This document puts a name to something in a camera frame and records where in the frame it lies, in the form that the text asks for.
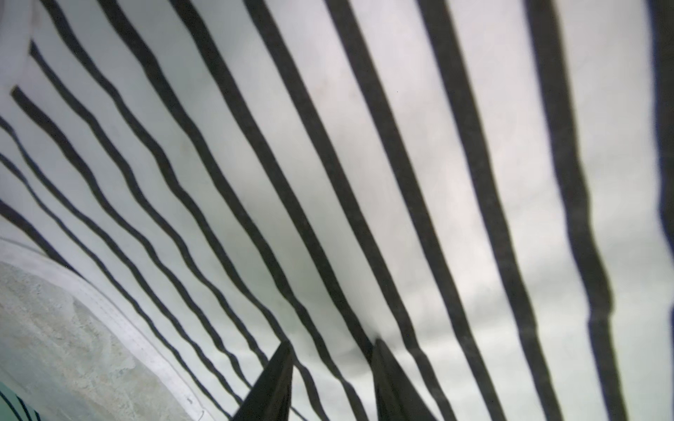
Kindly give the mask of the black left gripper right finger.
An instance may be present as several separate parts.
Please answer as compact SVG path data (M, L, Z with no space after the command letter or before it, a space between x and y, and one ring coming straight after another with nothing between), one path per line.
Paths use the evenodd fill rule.
M379 421L435 420L435 416L381 339L377 339L374 345L371 370Z

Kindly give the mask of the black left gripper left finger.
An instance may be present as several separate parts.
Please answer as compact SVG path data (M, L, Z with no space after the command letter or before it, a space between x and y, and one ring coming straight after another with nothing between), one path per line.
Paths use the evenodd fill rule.
M233 416L233 421L288 421L293 366L291 344L282 342Z

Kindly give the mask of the black white striped tank top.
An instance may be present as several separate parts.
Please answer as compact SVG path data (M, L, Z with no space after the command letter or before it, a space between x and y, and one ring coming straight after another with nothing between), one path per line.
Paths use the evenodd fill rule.
M670 420L673 4L4 1L1 259L195 420Z

